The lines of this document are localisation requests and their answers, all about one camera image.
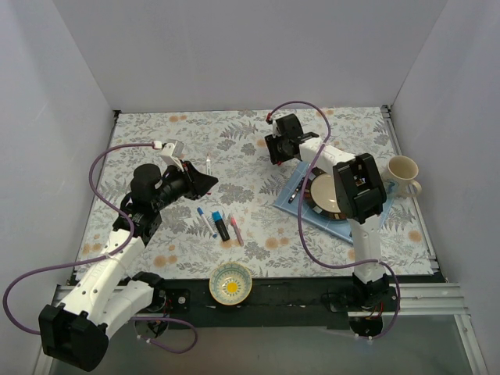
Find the white red marker pen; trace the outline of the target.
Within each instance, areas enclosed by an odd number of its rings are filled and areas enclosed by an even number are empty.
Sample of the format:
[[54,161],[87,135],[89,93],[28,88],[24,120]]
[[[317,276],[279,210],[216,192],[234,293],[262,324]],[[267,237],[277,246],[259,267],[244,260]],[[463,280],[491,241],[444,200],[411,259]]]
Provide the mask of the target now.
[[212,167],[211,167],[211,159],[209,157],[209,154],[207,153],[206,159],[205,159],[205,173],[209,176],[212,176]]

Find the white blue marker pen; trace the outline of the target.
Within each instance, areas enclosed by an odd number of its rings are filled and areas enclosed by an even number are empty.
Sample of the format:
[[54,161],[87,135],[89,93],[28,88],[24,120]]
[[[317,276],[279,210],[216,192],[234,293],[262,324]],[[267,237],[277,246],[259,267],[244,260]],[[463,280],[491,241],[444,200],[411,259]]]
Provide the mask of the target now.
[[207,227],[207,229],[209,230],[209,233],[210,233],[210,236],[212,238],[217,238],[217,233],[214,231],[214,229],[212,228],[212,225],[210,224],[209,220],[207,219],[204,211],[202,210],[201,207],[198,207],[197,208],[197,212],[199,214],[199,216],[201,217],[202,219],[202,222],[205,224],[205,226]]

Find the black blue highlighter pen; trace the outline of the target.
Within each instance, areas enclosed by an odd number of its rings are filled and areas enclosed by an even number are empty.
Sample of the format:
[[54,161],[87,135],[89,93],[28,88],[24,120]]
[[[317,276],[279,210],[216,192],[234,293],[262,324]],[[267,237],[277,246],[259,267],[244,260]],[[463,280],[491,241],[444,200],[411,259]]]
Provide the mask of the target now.
[[216,225],[216,229],[221,237],[222,242],[229,241],[230,235],[227,231],[226,224],[224,223],[223,217],[219,211],[212,212],[212,219]]

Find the pink marker pen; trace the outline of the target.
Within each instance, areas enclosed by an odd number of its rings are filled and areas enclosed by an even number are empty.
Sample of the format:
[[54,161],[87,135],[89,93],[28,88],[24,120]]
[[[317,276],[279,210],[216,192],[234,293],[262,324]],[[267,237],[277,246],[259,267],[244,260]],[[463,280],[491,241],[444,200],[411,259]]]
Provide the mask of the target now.
[[245,243],[244,243],[244,240],[241,236],[241,231],[238,227],[238,224],[236,222],[236,219],[233,217],[233,216],[230,216],[230,225],[232,226],[233,230],[234,230],[234,233],[236,235],[236,238],[237,238],[237,242],[238,244],[241,246],[241,247],[244,247],[245,246]]

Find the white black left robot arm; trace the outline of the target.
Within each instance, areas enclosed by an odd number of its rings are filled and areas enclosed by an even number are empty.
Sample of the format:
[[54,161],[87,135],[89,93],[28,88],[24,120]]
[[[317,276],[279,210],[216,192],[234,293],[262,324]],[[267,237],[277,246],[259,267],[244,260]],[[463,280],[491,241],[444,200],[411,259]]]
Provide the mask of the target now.
[[42,309],[38,322],[44,353],[92,371],[104,358],[112,336],[132,316],[144,309],[166,312],[166,282],[157,274],[140,272],[121,292],[116,293],[115,287],[159,228],[162,209],[179,198],[200,199],[217,182],[188,161],[164,172],[154,164],[137,167],[103,248],[103,260],[91,265],[58,305]]

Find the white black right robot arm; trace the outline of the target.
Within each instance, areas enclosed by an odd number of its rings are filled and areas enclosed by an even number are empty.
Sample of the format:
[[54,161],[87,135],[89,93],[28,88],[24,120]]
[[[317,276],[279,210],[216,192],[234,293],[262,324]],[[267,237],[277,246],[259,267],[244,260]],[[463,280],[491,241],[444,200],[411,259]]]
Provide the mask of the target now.
[[344,152],[318,134],[304,132],[295,114],[277,120],[268,114],[266,122],[273,126],[273,133],[265,137],[272,164],[297,159],[309,164],[307,174],[317,167],[330,176],[355,250],[355,261],[350,265],[354,303],[362,310],[374,309],[389,289],[379,235],[387,195],[374,157]]

